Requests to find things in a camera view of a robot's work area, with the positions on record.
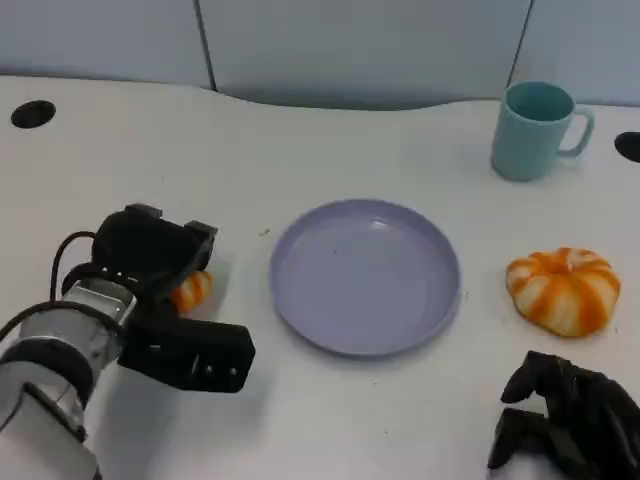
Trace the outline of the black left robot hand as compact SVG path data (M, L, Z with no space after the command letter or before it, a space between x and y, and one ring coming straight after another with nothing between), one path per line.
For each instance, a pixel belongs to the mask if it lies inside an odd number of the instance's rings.
M162 302L191 274L208 265L218 229L192 220L178 225L162 211L131 204L98 228L91 263L133 284L136 297Z

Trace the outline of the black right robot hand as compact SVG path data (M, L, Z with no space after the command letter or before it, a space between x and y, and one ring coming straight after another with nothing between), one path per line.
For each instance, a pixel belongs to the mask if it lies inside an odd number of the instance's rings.
M639 477L639 406L606 375L530 351L501 401L488 469L528 452L569 479Z

